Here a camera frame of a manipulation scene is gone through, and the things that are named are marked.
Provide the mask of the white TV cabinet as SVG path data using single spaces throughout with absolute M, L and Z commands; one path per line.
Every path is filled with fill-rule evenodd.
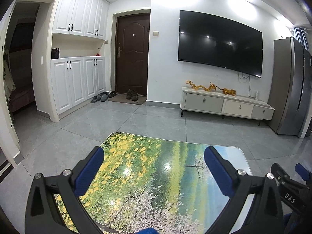
M 182 87 L 181 113 L 185 111 L 270 121 L 274 108 L 269 104 L 243 96 L 225 95 Z

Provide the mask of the silver double-door refrigerator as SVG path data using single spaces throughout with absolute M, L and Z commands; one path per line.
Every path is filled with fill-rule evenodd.
M 274 63 L 268 104 L 274 108 L 270 128 L 298 136 L 311 97 L 311 54 L 294 38 L 274 40 Z

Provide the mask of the golden dragon figurine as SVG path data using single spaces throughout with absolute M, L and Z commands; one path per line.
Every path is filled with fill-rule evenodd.
M 207 92 L 211 92 L 212 90 L 215 90 L 215 91 L 220 90 L 223 94 L 229 95 L 229 96 L 236 96 L 236 94 L 237 94 L 237 91 L 234 89 L 219 88 L 218 86 L 216 86 L 213 83 L 210 83 L 208 88 L 203 86 L 203 85 L 195 85 L 191 80 L 187 80 L 186 84 L 190 85 L 191 88 L 194 90 L 202 89 L 202 90 L 207 91 Z

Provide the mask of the grey slippers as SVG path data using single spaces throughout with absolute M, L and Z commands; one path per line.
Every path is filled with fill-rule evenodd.
M 94 96 L 93 99 L 91 100 L 91 103 L 96 103 L 98 101 L 106 102 L 109 98 L 113 98 L 116 95 L 117 95 L 117 92 L 115 91 L 110 91 L 110 92 L 104 91 Z

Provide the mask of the brown doormat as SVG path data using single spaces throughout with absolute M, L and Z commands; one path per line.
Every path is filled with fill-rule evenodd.
M 126 94 L 117 94 L 116 96 L 109 98 L 108 100 L 117 103 L 141 105 L 146 102 L 146 95 L 139 95 L 138 100 L 132 101 L 131 99 L 126 98 Z

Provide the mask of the brown shoes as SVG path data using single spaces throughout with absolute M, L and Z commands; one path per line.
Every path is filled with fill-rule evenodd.
M 139 96 L 135 90 L 128 90 L 126 93 L 126 99 L 131 101 L 138 101 Z

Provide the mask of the white shoe cabinet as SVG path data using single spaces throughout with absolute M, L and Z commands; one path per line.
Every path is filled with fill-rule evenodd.
M 52 30 L 51 78 L 57 114 L 105 90 L 108 2 L 59 0 Z

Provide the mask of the dark brown entrance door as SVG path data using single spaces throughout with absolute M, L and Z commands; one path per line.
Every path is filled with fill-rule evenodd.
M 117 18 L 115 41 L 115 86 L 119 93 L 128 90 L 146 95 L 150 13 Z

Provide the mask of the black wall television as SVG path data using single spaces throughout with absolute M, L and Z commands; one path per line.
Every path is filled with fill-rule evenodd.
M 181 10 L 178 60 L 217 66 L 260 78 L 262 32 L 220 16 Z

